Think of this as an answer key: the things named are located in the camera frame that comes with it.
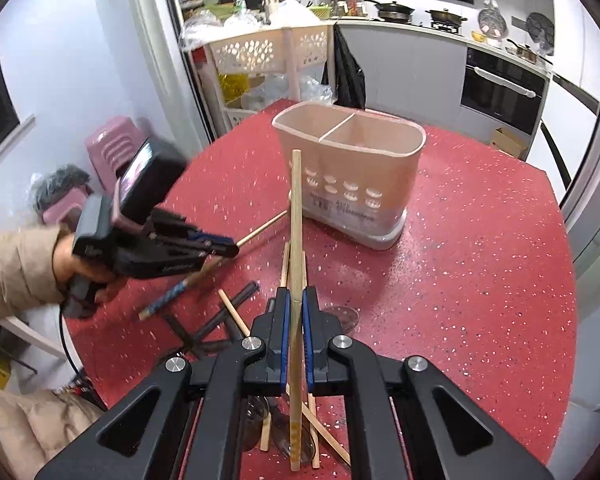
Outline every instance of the oven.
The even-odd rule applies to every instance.
[[[460,102],[532,136],[545,84],[520,65],[468,47]]]

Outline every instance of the oven handle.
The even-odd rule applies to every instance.
[[[487,81],[496,83],[496,85],[504,86],[510,90],[513,90],[514,92],[519,93],[520,95],[529,97],[530,99],[536,97],[536,93],[533,90],[529,90],[527,88],[524,88],[523,86],[516,85],[515,83],[504,79],[503,77],[492,74],[491,72],[487,72],[486,70],[478,68],[477,66],[474,66],[473,69],[476,75],[479,75]]]

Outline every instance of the person's arm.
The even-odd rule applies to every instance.
[[[124,286],[112,272],[72,255],[73,236],[59,227],[0,234],[0,319],[49,303],[61,303],[76,273],[109,283],[96,297],[112,299]]]

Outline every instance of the pink plastic stool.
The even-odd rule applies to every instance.
[[[84,141],[105,191],[113,194],[116,181],[146,140],[129,117],[114,117]]]
[[[45,225],[67,224],[72,232],[78,227],[78,220],[89,193],[83,187],[74,187],[69,193],[42,213]]]

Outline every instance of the beige jacket sleeve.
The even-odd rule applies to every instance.
[[[59,227],[0,234],[0,319],[62,301],[52,266],[62,235]]]

